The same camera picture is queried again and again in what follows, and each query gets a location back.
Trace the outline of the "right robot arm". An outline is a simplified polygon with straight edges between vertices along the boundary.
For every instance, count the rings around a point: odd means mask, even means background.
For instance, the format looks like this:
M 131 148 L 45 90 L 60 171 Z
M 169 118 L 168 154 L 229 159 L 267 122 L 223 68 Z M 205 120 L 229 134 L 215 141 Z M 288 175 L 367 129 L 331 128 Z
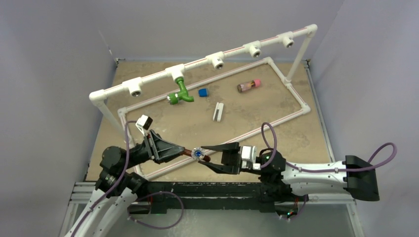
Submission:
M 207 146 L 221 152 L 221 164 L 203 158 L 199 163 L 217 174 L 258 176 L 261 201 L 303 199 L 310 194 L 348 194 L 363 201 L 378 201 L 379 191 L 373 166 L 357 156 L 329 163 L 289 163 L 279 151 L 238 142 Z

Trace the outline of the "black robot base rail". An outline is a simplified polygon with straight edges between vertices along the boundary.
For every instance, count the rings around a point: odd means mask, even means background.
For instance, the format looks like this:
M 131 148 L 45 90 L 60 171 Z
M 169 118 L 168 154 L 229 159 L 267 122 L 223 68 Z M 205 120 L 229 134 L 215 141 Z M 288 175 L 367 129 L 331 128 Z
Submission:
M 151 204 L 153 214 L 169 209 L 258 210 L 296 214 L 305 195 L 292 194 L 288 185 L 246 182 L 148 182 L 137 201 Z

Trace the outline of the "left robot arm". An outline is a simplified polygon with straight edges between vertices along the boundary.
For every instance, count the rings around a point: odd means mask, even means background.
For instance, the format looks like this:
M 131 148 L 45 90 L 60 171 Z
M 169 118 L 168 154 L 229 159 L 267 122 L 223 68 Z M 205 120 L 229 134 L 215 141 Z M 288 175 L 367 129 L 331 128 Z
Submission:
M 185 148 L 165 141 L 150 130 L 141 144 L 126 149 L 110 146 L 102 153 L 102 171 L 86 207 L 68 237 L 104 237 L 133 202 L 149 197 L 150 182 L 127 169 L 153 160 L 160 164 L 185 154 Z

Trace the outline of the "brown faucet with blue cap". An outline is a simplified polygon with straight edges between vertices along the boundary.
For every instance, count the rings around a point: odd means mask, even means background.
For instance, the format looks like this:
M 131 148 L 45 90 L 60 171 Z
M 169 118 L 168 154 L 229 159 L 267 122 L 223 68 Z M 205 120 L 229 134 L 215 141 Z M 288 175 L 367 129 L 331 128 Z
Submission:
M 196 161 L 210 162 L 210 157 L 206 155 L 205 150 L 200 147 L 196 147 L 192 150 L 184 149 L 182 155 L 191 157 L 193 160 Z

